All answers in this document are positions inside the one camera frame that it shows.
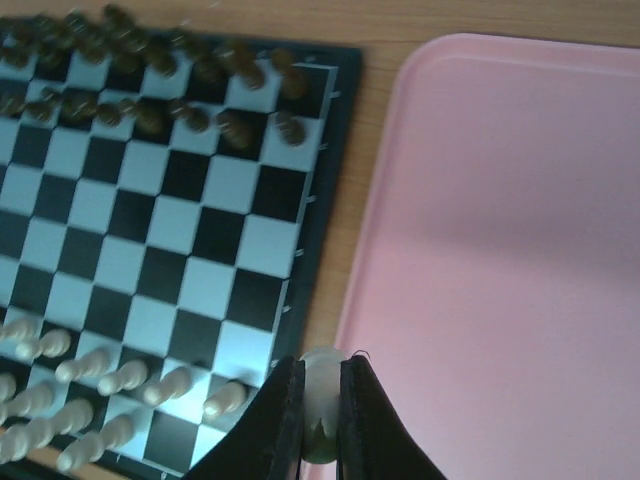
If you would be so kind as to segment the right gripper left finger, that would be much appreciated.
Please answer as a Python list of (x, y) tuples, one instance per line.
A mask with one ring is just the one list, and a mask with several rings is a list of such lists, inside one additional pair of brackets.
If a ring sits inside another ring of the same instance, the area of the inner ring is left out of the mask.
[(289, 480), (300, 477), (305, 366), (291, 356), (273, 369), (243, 416), (184, 477)]

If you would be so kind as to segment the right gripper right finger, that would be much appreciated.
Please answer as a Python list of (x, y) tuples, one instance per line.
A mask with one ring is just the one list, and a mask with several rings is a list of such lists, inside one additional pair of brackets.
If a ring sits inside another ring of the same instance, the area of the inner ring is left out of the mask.
[(411, 437), (368, 358), (340, 364), (339, 479), (445, 480)]

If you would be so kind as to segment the light wooden pawn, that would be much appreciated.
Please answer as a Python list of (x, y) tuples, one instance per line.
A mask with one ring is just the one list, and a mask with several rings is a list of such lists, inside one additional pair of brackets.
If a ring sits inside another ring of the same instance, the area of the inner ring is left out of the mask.
[(149, 370), (144, 361), (131, 360), (118, 370), (101, 378), (97, 385), (97, 391), (102, 396), (110, 396), (123, 390), (133, 390), (147, 380), (148, 374)]
[(2, 340), (22, 341), (33, 337), (36, 333), (37, 322), (31, 318), (19, 318), (1, 325), (0, 338)]
[(67, 330), (54, 329), (41, 338), (21, 341), (15, 349), (15, 355), (21, 360), (34, 360), (44, 356), (56, 358), (65, 354), (71, 346), (71, 335)]
[(82, 357), (63, 361), (55, 370), (55, 378), (62, 383), (77, 381), (85, 377), (103, 375), (111, 364), (111, 356), (104, 348), (94, 349)]
[(229, 381), (209, 396), (203, 403), (203, 415), (214, 419), (233, 412), (247, 400), (247, 388), (238, 381)]
[(149, 384), (143, 392), (143, 400), (147, 405), (156, 407), (168, 400), (182, 397), (192, 386), (190, 371), (186, 367), (178, 367)]

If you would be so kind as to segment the light wooden bishop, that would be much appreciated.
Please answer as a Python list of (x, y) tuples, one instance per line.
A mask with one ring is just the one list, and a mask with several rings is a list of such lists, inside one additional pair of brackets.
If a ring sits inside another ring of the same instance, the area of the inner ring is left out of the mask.
[(9, 417), (24, 417), (46, 410), (53, 404), (54, 397), (54, 388), (48, 382), (29, 387), (1, 404), (1, 423), (4, 424)]
[(327, 464), (337, 458), (341, 363), (343, 351), (333, 346), (306, 352), (302, 458)]

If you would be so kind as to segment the light wooden chess queen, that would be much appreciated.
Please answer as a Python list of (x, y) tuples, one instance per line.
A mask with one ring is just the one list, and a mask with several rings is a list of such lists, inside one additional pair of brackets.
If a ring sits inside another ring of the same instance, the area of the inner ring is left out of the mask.
[(24, 458), (30, 451), (49, 445), (56, 435), (82, 430), (93, 416), (94, 408), (88, 400), (75, 399), (50, 418), (11, 426), (1, 437), (1, 463)]

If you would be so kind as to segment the light wooden chess king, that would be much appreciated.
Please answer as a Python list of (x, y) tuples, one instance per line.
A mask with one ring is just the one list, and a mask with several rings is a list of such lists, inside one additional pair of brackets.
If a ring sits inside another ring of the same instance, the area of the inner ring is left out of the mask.
[(130, 415), (121, 414), (109, 420), (100, 431), (91, 431), (65, 448), (57, 458), (60, 472), (71, 472), (99, 460), (108, 449), (128, 443), (134, 436)]

